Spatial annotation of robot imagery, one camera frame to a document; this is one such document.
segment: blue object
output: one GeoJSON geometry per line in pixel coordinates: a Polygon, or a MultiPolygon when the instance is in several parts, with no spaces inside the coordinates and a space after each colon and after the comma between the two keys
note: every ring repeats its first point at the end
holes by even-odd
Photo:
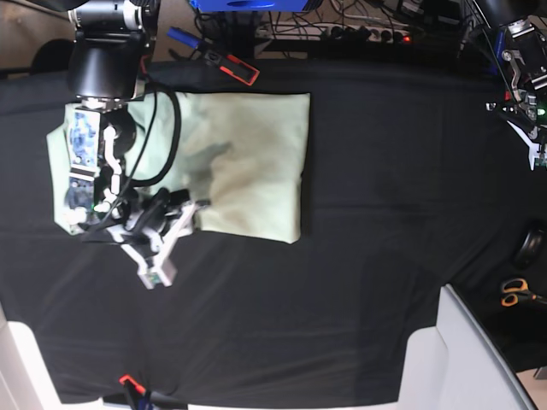
{"type": "MultiPolygon", "coordinates": [[[[503,64],[503,58],[502,53],[505,50],[505,35],[503,33],[503,30],[498,30],[497,36],[496,36],[496,46],[494,47],[494,52],[496,53],[497,60],[503,64]]],[[[492,63],[490,66],[490,72],[493,75],[498,75],[497,72],[497,65],[492,63]]]]}
{"type": "Polygon", "coordinates": [[[321,4],[318,0],[192,0],[196,9],[213,11],[310,11],[321,4]]]}
{"type": "Polygon", "coordinates": [[[182,44],[186,44],[192,47],[193,49],[196,49],[197,47],[199,47],[199,44],[202,42],[202,40],[200,40],[193,34],[190,34],[188,32],[185,32],[184,30],[180,30],[179,28],[175,28],[175,27],[169,28],[168,36],[177,41],[180,41],[182,44]]]}
{"type": "Polygon", "coordinates": [[[154,406],[150,401],[146,398],[142,398],[138,401],[138,410],[156,410],[157,407],[154,406]]]}

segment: power strip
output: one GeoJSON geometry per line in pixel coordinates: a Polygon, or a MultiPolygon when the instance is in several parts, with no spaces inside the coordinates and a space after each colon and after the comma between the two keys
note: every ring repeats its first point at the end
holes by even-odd
{"type": "Polygon", "coordinates": [[[332,29],[344,30],[346,27],[356,31],[366,29],[370,32],[368,41],[376,43],[410,43],[412,41],[410,32],[386,26],[358,26],[342,25],[336,23],[314,23],[313,26],[303,26],[293,21],[282,21],[278,24],[267,24],[256,29],[257,38],[277,40],[321,40],[322,37],[330,37],[332,29]]]}

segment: wire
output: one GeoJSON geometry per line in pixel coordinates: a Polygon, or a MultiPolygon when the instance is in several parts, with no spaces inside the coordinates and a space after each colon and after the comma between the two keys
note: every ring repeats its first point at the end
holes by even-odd
{"type": "Polygon", "coordinates": [[[121,201],[123,200],[123,196],[126,194],[127,190],[129,189],[132,182],[132,178],[135,175],[135,172],[137,171],[138,164],[143,158],[143,154],[144,154],[144,151],[146,150],[146,146],[148,145],[148,141],[150,139],[150,134],[152,131],[152,126],[154,125],[154,121],[156,119],[156,112],[157,112],[157,88],[152,81],[149,82],[149,84],[154,90],[154,109],[152,111],[152,117],[150,118],[150,124],[148,125],[148,130],[146,131],[146,135],[144,137],[143,146],[140,149],[140,152],[138,153],[137,160],[135,161],[135,165],[133,166],[131,173],[127,177],[125,184],[122,186],[120,193],[118,194],[118,196],[112,203],[112,206],[110,207],[109,211],[104,215],[104,217],[101,219],[101,221],[98,224],[93,225],[89,228],[88,232],[86,233],[86,235],[84,235],[82,239],[84,242],[86,242],[86,239],[89,238],[89,235],[105,227],[106,223],[109,221],[110,216],[112,216],[112,213],[114,212],[114,210],[118,208],[118,206],[121,204],[121,201]]]}
{"type": "MultiPolygon", "coordinates": [[[[473,6],[469,3],[469,0],[465,0],[465,3],[467,3],[468,7],[471,9],[471,12],[475,15],[475,19],[477,19],[477,21],[480,21],[480,18],[477,15],[477,12],[473,8],[473,6]]],[[[480,25],[480,30],[482,31],[483,35],[485,36],[486,43],[488,44],[488,48],[490,49],[490,52],[492,53],[492,56],[494,57],[494,62],[496,63],[497,71],[499,71],[500,75],[502,76],[503,83],[505,83],[505,87],[506,87],[507,91],[510,91],[509,94],[511,96],[511,99],[513,100],[514,103],[516,103],[515,96],[513,95],[513,92],[511,90],[511,87],[509,85],[507,77],[505,76],[505,72],[503,71],[502,65],[500,64],[499,60],[497,59],[496,51],[494,51],[494,47],[492,46],[492,42],[490,41],[490,38],[488,37],[488,33],[486,33],[484,24],[480,25]]]]}
{"type": "MultiPolygon", "coordinates": [[[[276,34],[285,34],[286,32],[294,32],[295,29],[302,29],[308,26],[316,26],[315,24],[311,24],[311,25],[300,24],[300,23],[296,23],[296,24],[297,26],[290,25],[290,24],[279,24],[279,27],[288,27],[288,28],[286,30],[277,30],[276,34]]],[[[303,36],[305,35],[307,37],[322,37],[320,34],[309,34],[309,33],[302,34],[302,32],[299,32],[298,34],[303,36]]]]}
{"type": "MultiPolygon", "coordinates": [[[[348,15],[345,10],[351,9],[357,4],[358,0],[355,0],[351,5],[348,7],[342,7],[340,4],[340,0],[330,0],[332,8],[334,11],[340,15],[343,19],[351,19],[351,20],[364,20],[364,21],[371,21],[376,24],[386,24],[385,19],[379,18],[379,17],[372,17],[369,15],[348,15]]],[[[403,24],[401,22],[392,22],[393,25],[398,26],[407,26],[406,24],[403,24]]]]}
{"type": "Polygon", "coordinates": [[[190,53],[190,55],[188,56],[188,60],[191,60],[192,58],[194,58],[194,56],[196,55],[196,53],[197,53],[197,49],[194,49],[194,50],[190,53]]]}
{"type": "MultiPolygon", "coordinates": [[[[364,0],[367,3],[371,3],[375,8],[380,7],[378,0],[364,0]]],[[[391,14],[391,18],[394,20],[394,25],[397,26],[404,26],[404,27],[411,27],[413,29],[420,29],[422,32],[434,32],[434,35],[438,39],[453,39],[454,38],[454,31],[451,30],[443,30],[439,28],[435,28],[434,26],[429,26],[426,23],[420,23],[419,21],[414,20],[413,18],[400,13],[398,10],[392,9],[391,7],[387,6],[385,3],[381,4],[381,8],[389,12],[391,14]]]]}
{"type": "Polygon", "coordinates": [[[218,13],[205,14],[199,11],[199,9],[193,9],[194,11],[194,26],[199,31],[202,39],[209,39],[213,42],[225,42],[227,38],[226,18],[223,19],[223,16],[218,13]],[[206,23],[214,23],[215,27],[207,27],[206,23]],[[213,31],[216,29],[215,35],[211,35],[209,29],[212,28],[213,31]]]}
{"type": "MultiPolygon", "coordinates": [[[[301,15],[297,15],[296,13],[292,14],[292,19],[294,20],[295,23],[297,23],[299,28],[300,27],[305,28],[305,27],[311,26],[313,28],[318,29],[321,32],[321,34],[325,34],[325,32],[326,32],[325,27],[318,26],[316,23],[311,23],[311,22],[309,22],[309,20],[304,19],[301,15]],[[304,21],[306,23],[306,25],[305,26],[301,25],[300,23],[298,23],[297,19],[300,19],[300,20],[304,21]]],[[[306,32],[306,39],[308,39],[308,36],[313,37],[313,35],[308,34],[306,32]]]]}
{"type": "MultiPolygon", "coordinates": [[[[173,128],[173,139],[171,140],[171,148],[169,149],[168,158],[165,161],[165,164],[163,164],[162,170],[153,178],[148,179],[132,179],[132,175],[129,177],[129,183],[133,188],[141,188],[144,186],[152,186],[155,184],[158,184],[162,181],[163,178],[167,175],[169,170],[174,164],[175,156],[177,155],[177,150],[179,148],[179,142],[180,142],[180,131],[182,126],[182,119],[180,115],[180,104],[179,99],[177,98],[177,95],[166,85],[160,84],[160,83],[152,83],[152,86],[154,87],[154,109],[156,109],[156,99],[157,99],[157,92],[161,91],[164,94],[167,94],[169,99],[171,100],[171,103],[173,104],[173,111],[174,111],[174,128],[173,128]]],[[[150,136],[150,129],[152,128],[152,122],[150,122],[150,126],[148,128],[147,136],[150,136]]],[[[132,174],[135,174],[135,169],[137,167],[133,168],[132,174]]]]}
{"type": "Polygon", "coordinates": [[[367,17],[370,17],[370,13],[368,13],[367,6],[365,6],[365,4],[361,0],[356,0],[355,6],[356,6],[356,9],[361,12],[362,15],[366,15],[367,17]]]}
{"type": "MultiPolygon", "coordinates": [[[[275,21],[275,25],[274,25],[274,18],[272,17],[272,12],[271,11],[268,11],[268,17],[270,19],[270,26],[272,27],[273,40],[277,41],[277,25],[279,24],[279,19],[281,18],[281,12],[279,12],[277,14],[277,19],[275,21]]],[[[292,58],[291,53],[289,53],[287,51],[282,51],[282,54],[285,58],[292,58]]]]}
{"type": "Polygon", "coordinates": [[[37,13],[41,13],[43,15],[48,15],[49,17],[53,17],[54,19],[70,22],[70,20],[67,17],[63,17],[62,15],[58,15],[58,14],[54,13],[53,11],[48,11],[46,9],[39,9],[38,7],[29,6],[28,4],[20,3],[20,2],[17,2],[15,0],[0,0],[0,1],[2,1],[4,3],[9,3],[9,4],[15,4],[19,7],[22,7],[23,9],[29,9],[29,10],[36,11],[37,13]]]}
{"type": "Polygon", "coordinates": [[[323,22],[323,14],[320,15],[318,9],[315,9],[314,12],[315,12],[315,15],[317,15],[317,19],[319,19],[319,22],[322,23],[323,22]]]}
{"type": "Polygon", "coordinates": [[[292,19],[294,21],[294,24],[297,25],[298,35],[302,36],[302,31],[301,30],[304,30],[304,35],[306,36],[306,41],[309,40],[308,31],[305,29],[305,27],[302,27],[302,25],[297,21],[297,18],[294,15],[292,16],[292,19]]]}
{"type": "Polygon", "coordinates": [[[391,39],[393,40],[393,43],[395,43],[395,27],[393,26],[393,20],[391,19],[391,17],[385,12],[384,8],[383,7],[380,7],[379,8],[380,11],[382,13],[384,13],[385,17],[387,17],[387,20],[390,21],[390,25],[391,25],[391,39]]]}

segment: metal bracket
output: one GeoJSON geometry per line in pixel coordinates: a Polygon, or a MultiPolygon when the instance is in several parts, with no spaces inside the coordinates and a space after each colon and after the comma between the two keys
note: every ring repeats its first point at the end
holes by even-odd
{"type": "Polygon", "coordinates": [[[521,93],[519,92],[519,81],[521,80],[521,69],[519,68],[519,63],[517,60],[522,60],[521,53],[518,50],[505,50],[502,53],[502,57],[506,62],[511,64],[511,69],[513,70],[513,79],[511,79],[511,91],[513,96],[518,103],[522,102],[521,93]]]}
{"type": "Polygon", "coordinates": [[[150,240],[150,247],[157,251],[150,258],[145,258],[132,245],[124,243],[126,241],[124,235],[128,232],[122,225],[107,228],[112,238],[117,243],[122,243],[121,248],[137,262],[137,274],[146,289],[154,289],[158,284],[163,284],[166,287],[173,284],[177,268],[169,260],[169,256],[179,237],[185,237],[194,232],[193,217],[202,208],[203,205],[199,202],[185,202],[180,208],[180,217],[172,222],[171,227],[163,237],[155,231],[145,232],[150,240]]]}

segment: black fabric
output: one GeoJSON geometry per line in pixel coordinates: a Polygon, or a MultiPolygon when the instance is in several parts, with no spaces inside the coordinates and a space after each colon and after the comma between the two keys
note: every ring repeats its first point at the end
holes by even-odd
{"type": "MultiPolygon", "coordinates": [[[[312,94],[303,237],[183,238],[173,287],[154,291],[120,249],[52,221],[44,135],[71,100],[64,75],[0,85],[0,300],[34,330],[65,402],[121,392],[126,372],[193,404],[396,401],[407,339],[435,323],[440,287],[497,282],[516,232],[547,216],[545,172],[485,111],[500,87],[382,65],[257,66],[253,92],[312,94]]],[[[199,62],[153,75],[249,90],[199,62]]]]}

